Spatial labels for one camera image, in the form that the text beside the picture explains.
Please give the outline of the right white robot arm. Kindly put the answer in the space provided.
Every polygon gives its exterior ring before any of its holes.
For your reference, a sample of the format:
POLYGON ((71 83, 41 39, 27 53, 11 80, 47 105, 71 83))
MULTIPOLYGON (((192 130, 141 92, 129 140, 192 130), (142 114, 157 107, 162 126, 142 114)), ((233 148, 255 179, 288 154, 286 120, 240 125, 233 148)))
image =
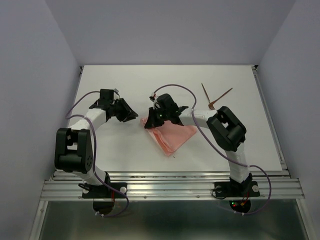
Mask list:
POLYGON ((230 189, 235 195, 242 195, 249 188, 252 174, 244 153, 246 127, 226 106, 218 110, 199 110, 188 106, 178 106, 170 94, 152 94, 153 103, 148 109, 144 128, 160 131, 165 125, 179 128, 196 127, 210 130, 217 145, 225 151, 220 155, 228 161, 230 169, 230 189))

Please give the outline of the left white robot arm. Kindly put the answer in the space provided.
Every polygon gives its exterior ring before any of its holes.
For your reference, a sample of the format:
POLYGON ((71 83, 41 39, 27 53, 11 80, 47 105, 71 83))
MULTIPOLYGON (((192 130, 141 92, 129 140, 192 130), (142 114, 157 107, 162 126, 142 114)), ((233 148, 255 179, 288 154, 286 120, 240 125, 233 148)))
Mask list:
POLYGON ((69 127, 61 127, 56 132, 54 166, 57 170, 72 173, 84 182, 80 187, 100 197, 121 191, 111 185, 110 176, 96 165, 97 134, 99 127, 111 118, 119 122, 135 120, 138 114, 120 96, 117 89, 100 89, 98 99, 90 105, 85 114, 74 114, 76 101, 65 115, 67 120, 78 118, 69 127))

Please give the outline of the pink cloth napkin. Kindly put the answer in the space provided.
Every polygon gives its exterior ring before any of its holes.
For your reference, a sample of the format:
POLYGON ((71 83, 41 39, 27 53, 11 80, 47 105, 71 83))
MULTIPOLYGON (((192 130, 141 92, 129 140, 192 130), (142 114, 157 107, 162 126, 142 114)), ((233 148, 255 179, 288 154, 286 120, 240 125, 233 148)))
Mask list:
POLYGON ((170 121, 165 121, 162 126, 146 129, 144 126, 147 120, 147 117, 140 118, 140 125, 145 131, 148 141, 166 157, 173 155, 197 133, 195 126, 181 126, 170 121))

